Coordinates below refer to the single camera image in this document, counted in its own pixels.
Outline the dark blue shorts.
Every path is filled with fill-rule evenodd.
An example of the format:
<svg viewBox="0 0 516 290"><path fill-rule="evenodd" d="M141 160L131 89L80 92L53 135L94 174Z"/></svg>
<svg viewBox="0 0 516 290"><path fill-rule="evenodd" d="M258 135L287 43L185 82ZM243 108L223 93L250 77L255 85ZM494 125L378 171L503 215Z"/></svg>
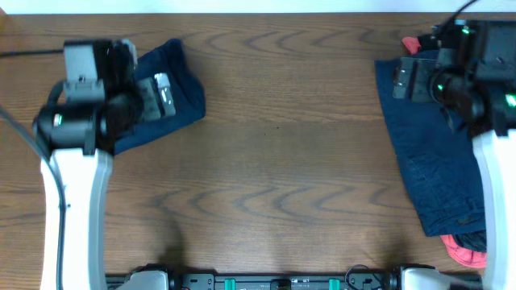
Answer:
<svg viewBox="0 0 516 290"><path fill-rule="evenodd" d="M169 78L176 114L134 126L116 142L116 155L155 141L205 117L204 88L189 70L179 39L170 39L141 56L135 79L141 81L162 72Z"/></svg>

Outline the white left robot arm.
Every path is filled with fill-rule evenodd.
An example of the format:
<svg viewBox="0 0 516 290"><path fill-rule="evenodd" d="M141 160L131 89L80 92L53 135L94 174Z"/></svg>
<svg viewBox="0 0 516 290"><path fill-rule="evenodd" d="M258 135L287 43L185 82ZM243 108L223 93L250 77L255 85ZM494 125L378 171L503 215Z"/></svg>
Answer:
<svg viewBox="0 0 516 290"><path fill-rule="evenodd" d="M111 93L101 80L58 81L35 118L46 216L42 289L106 289L106 192L116 142L137 124L177 112L166 73Z"/></svg>

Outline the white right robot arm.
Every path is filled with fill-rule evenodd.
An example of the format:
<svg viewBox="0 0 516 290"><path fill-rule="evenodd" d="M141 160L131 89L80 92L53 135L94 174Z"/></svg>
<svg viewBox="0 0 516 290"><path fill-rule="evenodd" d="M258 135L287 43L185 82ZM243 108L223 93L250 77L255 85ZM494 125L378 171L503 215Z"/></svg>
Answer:
<svg viewBox="0 0 516 290"><path fill-rule="evenodd" d="M485 289L515 288L515 129L490 121L495 110L515 111L508 94L494 89L483 96L465 84L458 69L433 71L434 60L401 58L393 96L412 102L436 102L455 110L469 130L487 126L472 138L472 150L481 174L487 229Z"/></svg>

